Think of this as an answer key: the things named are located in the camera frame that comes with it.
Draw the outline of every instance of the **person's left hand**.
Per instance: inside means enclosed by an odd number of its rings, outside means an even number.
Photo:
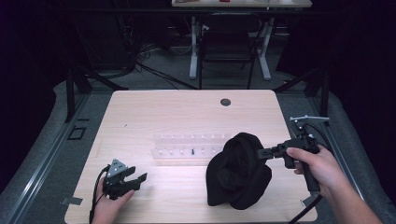
[[[111,200],[107,198],[107,195],[103,195],[103,181],[104,177],[99,180],[98,188],[96,190],[96,201],[95,206],[95,214],[93,216],[92,223],[93,224],[102,224],[102,223],[113,223],[120,209],[134,196],[134,190],[128,191],[122,197],[119,197],[117,200]]]

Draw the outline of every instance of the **black hat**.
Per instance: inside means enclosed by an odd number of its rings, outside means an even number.
[[[230,139],[206,169],[207,203],[210,206],[230,203],[244,210],[256,203],[270,183],[272,172],[266,160],[257,159],[263,149],[259,138],[239,133]]]

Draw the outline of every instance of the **table leg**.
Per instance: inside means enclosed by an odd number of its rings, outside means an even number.
[[[197,36],[196,36],[196,22],[195,17],[191,18],[191,64],[190,64],[190,79],[197,78],[198,54],[197,54]]]
[[[267,81],[271,80],[271,74],[268,68],[268,63],[265,60],[265,52],[267,51],[268,43],[270,42],[273,24],[274,24],[274,18],[271,18],[268,22],[264,24],[264,30],[263,30],[264,40],[262,42],[262,48],[259,49],[259,60],[260,60],[260,66],[262,67],[262,75],[264,77],[264,80]]]

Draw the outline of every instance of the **hand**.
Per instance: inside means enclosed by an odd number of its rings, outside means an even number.
[[[289,147],[287,153],[294,159],[304,161],[309,165],[312,175],[319,182],[320,194],[328,198],[333,190],[348,186],[349,182],[332,153],[321,145],[319,149],[318,154],[313,154],[299,148]],[[304,173],[300,163],[296,163],[294,173],[297,175]]]
[[[104,178],[102,177],[99,180],[96,191],[96,201],[99,200],[99,202],[95,206],[95,214],[92,221],[94,224],[113,223],[120,209],[134,196],[134,190],[130,190],[117,200],[108,199],[107,195],[103,195],[103,181]]]

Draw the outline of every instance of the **table top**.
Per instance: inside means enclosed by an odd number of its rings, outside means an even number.
[[[311,7],[310,0],[172,0],[173,7]]]
[[[222,105],[221,100],[230,105]],[[117,159],[135,166],[125,181],[148,178],[120,212],[119,223],[241,223],[290,221],[309,196],[304,177],[267,161],[272,180],[260,200],[246,210],[228,204],[208,206],[205,171],[210,158],[159,159],[158,136],[234,136],[251,133],[264,147],[290,139],[273,91],[116,91],[109,102],[74,197],[67,223],[86,223],[92,191],[100,171]],[[312,209],[301,221],[313,221]]]

